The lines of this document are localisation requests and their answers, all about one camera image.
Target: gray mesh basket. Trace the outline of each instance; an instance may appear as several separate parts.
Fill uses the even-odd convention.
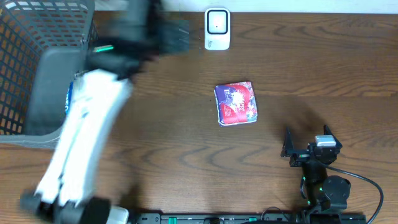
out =
[[[0,143],[54,148],[81,49],[97,38],[94,0],[0,6]]]

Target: wooden table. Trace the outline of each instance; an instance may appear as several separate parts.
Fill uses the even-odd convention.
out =
[[[96,12],[99,30],[110,14]],[[304,148],[328,124],[343,144],[333,165],[379,183],[375,223],[398,222],[398,16],[233,13],[231,47],[219,52],[203,47],[203,13],[181,16],[191,20],[192,49],[136,77],[99,165],[99,196],[165,213],[304,206],[301,169],[279,156],[284,127]],[[246,80],[258,122],[221,128],[215,85]],[[19,195],[51,156],[1,146],[1,223],[33,222]],[[370,218],[379,192],[342,176],[352,183],[347,211]]]

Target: white wall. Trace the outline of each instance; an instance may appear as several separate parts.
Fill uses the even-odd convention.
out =
[[[123,10],[127,0],[95,0],[96,10]],[[170,11],[326,12],[398,14],[398,0],[164,0]]]

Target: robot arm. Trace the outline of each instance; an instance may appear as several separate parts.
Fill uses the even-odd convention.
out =
[[[109,33],[118,36],[101,38],[82,52],[89,72],[73,94],[52,161],[36,190],[22,195],[22,208],[54,223],[127,222],[126,209],[94,197],[96,168],[114,120],[132,93],[130,77],[153,53],[171,53],[170,45],[187,34],[174,29],[180,32],[165,39],[160,9],[157,0],[131,1],[128,14],[110,27]],[[188,49],[187,43],[177,45],[173,53]]]

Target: snack package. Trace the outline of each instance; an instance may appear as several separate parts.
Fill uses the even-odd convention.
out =
[[[220,126],[257,121],[257,105],[251,82],[218,85],[214,93]]]

